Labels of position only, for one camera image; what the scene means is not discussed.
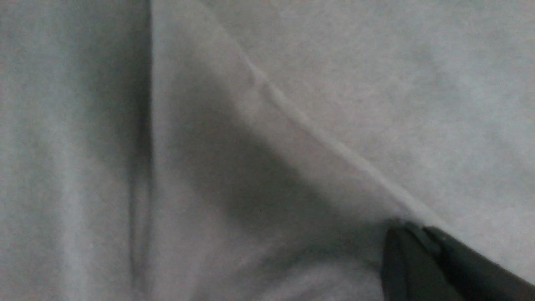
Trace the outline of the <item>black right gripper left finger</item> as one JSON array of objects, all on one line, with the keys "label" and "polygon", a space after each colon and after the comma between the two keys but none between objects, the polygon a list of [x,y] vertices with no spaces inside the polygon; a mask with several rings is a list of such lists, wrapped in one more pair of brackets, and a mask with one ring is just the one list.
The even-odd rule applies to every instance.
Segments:
[{"label": "black right gripper left finger", "polygon": [[386,231],[381,264],[386,301],[463,301],[448,282],[426,243],[411,224],[391,225]]}]

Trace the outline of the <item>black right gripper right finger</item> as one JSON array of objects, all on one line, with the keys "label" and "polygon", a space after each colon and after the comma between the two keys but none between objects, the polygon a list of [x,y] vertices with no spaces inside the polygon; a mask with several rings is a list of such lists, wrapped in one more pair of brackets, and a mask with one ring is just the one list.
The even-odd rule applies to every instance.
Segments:
[{"label": "black right gripper right finger", "polygon": [[439,245],[435,259],[466,301],[533,301],[535,288],[437,227],[424,232]]}]

